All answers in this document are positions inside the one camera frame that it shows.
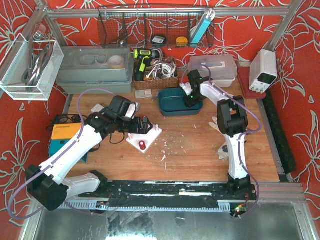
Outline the dark green plastic tray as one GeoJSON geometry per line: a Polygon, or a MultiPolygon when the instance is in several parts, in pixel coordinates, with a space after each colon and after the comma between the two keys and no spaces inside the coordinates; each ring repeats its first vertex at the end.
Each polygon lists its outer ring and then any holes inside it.
{"type": "Polygon", "coordinates": [[[158,105],[160,112],[165,117],[181,117],[197,115],[204,106],[203,102],[193,107],[185,104],[186,93],[180,88],[166,88],[158,94],[158,105]]]}

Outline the white timer switch box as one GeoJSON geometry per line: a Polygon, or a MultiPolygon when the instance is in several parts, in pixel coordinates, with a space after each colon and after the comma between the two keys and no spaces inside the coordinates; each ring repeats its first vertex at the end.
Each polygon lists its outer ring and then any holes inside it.
{"type": "Polygon", "coordinates": [[[223,161],[229,160],[228,145],[226,142],[222,144],[221,147],[218,149],[217,155],[220,160],[223,160],[223,161]]]}

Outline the red large spring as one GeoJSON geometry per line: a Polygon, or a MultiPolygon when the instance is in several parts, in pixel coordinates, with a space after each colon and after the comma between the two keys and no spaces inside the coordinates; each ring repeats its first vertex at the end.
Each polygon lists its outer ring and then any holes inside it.
{"type": "Polygon", "coordinates": [[[141,140],[141,141],[139,142],[139,148],[140,148],[141,151],[146,150],[147,147],[146,147],[146,143],[145,143],[144,140],[141,140]]]}

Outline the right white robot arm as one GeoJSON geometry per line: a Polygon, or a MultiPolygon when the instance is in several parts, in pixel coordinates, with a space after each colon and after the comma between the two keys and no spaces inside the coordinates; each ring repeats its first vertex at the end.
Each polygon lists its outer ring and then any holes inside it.
{"type": "Polygon", "coordinates": [[[242,96],[228,94],[217,86],[210,77],[201,77],[198,70],[191,70],[188,82],[181,83],[185,92],[183,100],[187,107],[211,100],[217,106],[217,126],[227,143],[229,159],[227,190],[236,195],[244,192],[251,185],[251,177],[246,172],[245,135],[248,126],[248,116],[242,96]]]}

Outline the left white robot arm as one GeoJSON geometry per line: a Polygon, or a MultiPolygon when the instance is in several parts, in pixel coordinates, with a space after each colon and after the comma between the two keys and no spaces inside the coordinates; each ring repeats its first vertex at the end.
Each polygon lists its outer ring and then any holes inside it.
{"type": "Polygon", "coordinates": [[[80,130],[56,154],[39,166],[26,170],[27,191],[47,210],[56,210],[77,195],[107,191],[108,179],[97,170],[67,178],[69,171],[93,147],[115,132],[146,135],[154,127],[150,120],[137,117],[139,104],[116,95],[109,106],[90,114],[80,130]]]}

